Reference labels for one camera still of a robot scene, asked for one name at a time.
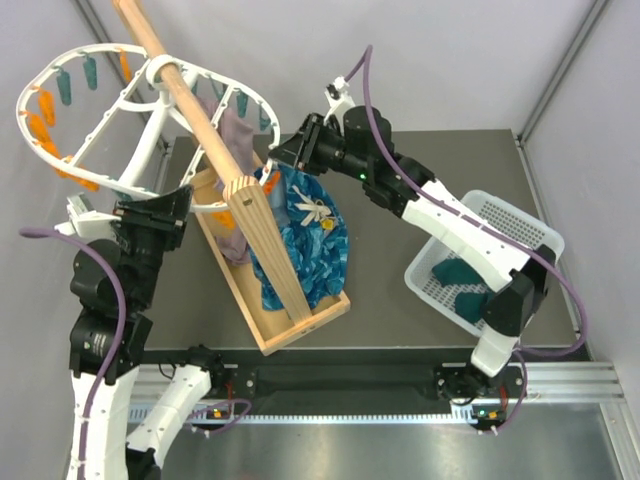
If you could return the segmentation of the white round clip hanger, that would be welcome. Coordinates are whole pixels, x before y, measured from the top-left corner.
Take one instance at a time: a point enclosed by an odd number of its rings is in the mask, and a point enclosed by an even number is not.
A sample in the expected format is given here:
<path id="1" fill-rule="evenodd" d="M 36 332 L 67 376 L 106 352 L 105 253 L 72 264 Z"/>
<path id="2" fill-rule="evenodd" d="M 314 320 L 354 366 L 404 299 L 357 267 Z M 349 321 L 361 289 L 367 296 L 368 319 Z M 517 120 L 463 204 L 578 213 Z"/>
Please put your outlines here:
<path id="1" fill-rule="evenodd" d="M 169 133 L 189 142 L 178 185 L 192 185 L 190 212 L 219 227 L 232 214 L 223 181 L 144 48 L 97 43 L 69 49 L 50 61 L 16 50 L 1 69 L 1 232 L 9 236 L 31 222 L 52 227 L 68 220 L 67 198 L 83 193 L 93 207 L 114 214 L 121 200 L 148 200 L 165 189 L 156 181 L 160 143 Z M 241 95 L 268 103 L 242 82 L 173 57 L 206 118 L 216 128 Z"/>

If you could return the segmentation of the blue patterned cloth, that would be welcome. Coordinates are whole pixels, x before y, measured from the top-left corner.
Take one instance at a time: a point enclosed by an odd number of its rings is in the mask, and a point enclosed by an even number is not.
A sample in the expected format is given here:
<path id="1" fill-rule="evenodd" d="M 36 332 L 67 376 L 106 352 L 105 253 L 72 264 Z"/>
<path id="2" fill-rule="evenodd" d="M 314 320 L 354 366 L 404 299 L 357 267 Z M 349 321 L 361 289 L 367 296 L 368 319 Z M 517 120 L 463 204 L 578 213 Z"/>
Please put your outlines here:
<path id="1" fill-rule="evenodd" d="M 291 264 L 310 308 L 342 292 L 349 255 L 344 217 L 319 183 L 306 173 L 281 165 L 254 176 L 264 190 Z"/>

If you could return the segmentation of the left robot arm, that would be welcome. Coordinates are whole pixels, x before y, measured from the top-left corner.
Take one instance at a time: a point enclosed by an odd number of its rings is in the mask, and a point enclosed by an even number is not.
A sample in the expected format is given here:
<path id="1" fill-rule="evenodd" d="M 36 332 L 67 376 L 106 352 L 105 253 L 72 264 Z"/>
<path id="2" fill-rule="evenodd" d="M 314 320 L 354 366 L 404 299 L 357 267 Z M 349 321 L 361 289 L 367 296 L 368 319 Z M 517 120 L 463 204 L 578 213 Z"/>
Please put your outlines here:
<path id="1" fill-rule="evenodd" d="M 226 387 L 221 356 L 191 347 L 143 422 L 127 430 L 163 258 L 179 248 L 190 213 L 190 186 L 148 200 L 120 201 L 111 236 L 81 242 L 71 292 L 81 312 L 70 333 L 75 401 L 70 479 L 158 479 L 177 434 L 205 396 Z"/>

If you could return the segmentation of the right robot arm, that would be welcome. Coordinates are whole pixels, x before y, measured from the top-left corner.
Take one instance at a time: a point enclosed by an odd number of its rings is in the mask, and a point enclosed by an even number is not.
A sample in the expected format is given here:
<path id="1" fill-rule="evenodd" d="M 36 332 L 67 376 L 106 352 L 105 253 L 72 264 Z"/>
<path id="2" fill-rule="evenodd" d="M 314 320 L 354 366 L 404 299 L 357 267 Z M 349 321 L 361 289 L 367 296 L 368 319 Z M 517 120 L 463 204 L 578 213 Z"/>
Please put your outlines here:
<path id="1" fill-rule="evenodd" d="M 478 275 L 488 291 L 476 309 L 484 326 L 459 383 L 445 391 L 468 400 L 502 385 L 525 327 L 547 296 L 557 259 L 552 248 L 531 249 L 494 229 L 426 166 L 397 152 L 392 125 L 377 108 L 353 106 L 328 118 L 311 113 L 268 157 L 304 174 L 333 171 L 358 180 L 375 205 L 429 234 Z"/>

